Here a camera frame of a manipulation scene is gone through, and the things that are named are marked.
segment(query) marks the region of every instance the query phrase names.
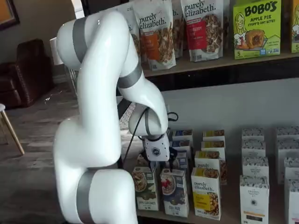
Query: wooden shelf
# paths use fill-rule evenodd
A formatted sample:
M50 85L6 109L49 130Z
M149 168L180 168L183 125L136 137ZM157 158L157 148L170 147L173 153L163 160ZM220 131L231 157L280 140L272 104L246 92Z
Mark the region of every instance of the wooden shelf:
M183 53L183 57L177 60L177 65L168 70L151 71L147 63L142 64L143 71L146 77L160 76L166 74L174 74L187 71L205 70L211 68L226 67L239 64L266 62L279 59L287 59L299 57L299 53L291 53L290 48L282 48L280 55L277 56L263 56L249 59L235 60L232 52L224 54L223 57L210 61L203 62L190 62L189 51L186 50Z
M228 164L228 185L222 186L221 191L221 220L212 220L195 216L194 206L192 200L190 200L190 212L188 218L176 217L166 215L164 211L143 211L137 210L137 215L141 217L149 217L155 219L169 220L179 223L191 223L191 224L240 224L240 188L239 177L241 165L237 167L235 165L236 160L230 160ZM284 213L284 188L283 185L277 185L274 173L270 173L270 205L269 205L269 224L281 224L285 223Z

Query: wooden stool leg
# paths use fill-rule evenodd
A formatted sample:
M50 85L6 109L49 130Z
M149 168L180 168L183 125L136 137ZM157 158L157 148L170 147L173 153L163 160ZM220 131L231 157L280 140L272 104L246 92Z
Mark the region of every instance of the wooden stool leg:
M3 136L4 136L4 138L5 138L6 144L8 144L8 140L7 140L5 131L4 131L4 128L5 128L5 127L4 127L3 122L2 122L2 116L1 116L1 114L0 114L0 128L1 128L1 130L2 130L2 133L3 133Z
M17 135L15 134L14 129L11 126L11 123L9 122L9 119L8 119L5 111L1 111L1 115L4 118L4 122L6 123L6 125L7 125L8 129L9 129L9 131L10 131L10 133L11 133L11 135L12 135L14 141L15 141L15 143L17 144L20 153L22 155L24 155L25 154L24 149L23 149L22 145L20 144L19 139L18 139Z

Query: leather armchair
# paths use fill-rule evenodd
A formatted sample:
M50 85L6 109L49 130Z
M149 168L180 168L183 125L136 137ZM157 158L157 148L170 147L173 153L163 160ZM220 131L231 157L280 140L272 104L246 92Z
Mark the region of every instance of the leather armchair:
M53 86L51 60L42 40L19 44L17 61L0 64L0 103L8 108L28 107Z

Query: gray floor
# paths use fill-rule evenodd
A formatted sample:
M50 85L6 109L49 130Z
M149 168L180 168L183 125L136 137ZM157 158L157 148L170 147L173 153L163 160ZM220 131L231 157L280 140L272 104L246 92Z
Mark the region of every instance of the gray floor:
M52 143L59 123L77 114L77 101L64 85L56 87L29 108L7 111L25 155L19 156L12 139L8 139L8 145L0 144L0 223L56 224L64 221L56 194ZM131 135L125 121L121 127L124 153ZM132 145L128 157L131 165L142 148L137 139Z

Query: bobo's box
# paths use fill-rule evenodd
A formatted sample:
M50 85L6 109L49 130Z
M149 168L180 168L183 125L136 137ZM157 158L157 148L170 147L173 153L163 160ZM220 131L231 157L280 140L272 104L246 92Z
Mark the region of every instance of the bobo's box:
M189 202L187 194L186 173L184 170L163 169L161 185L167 215L188 217Z
M137 206L140 210L159 210L157 169L152 167L152 171L149 167L135 167L132 172Z
M242 224L269 224L269 192L268 178L240 176Z
M221 196L218 170L193 168L191 180L195 215L220 220Z
M281 0L241 0L234 6L235 59L280 54Z

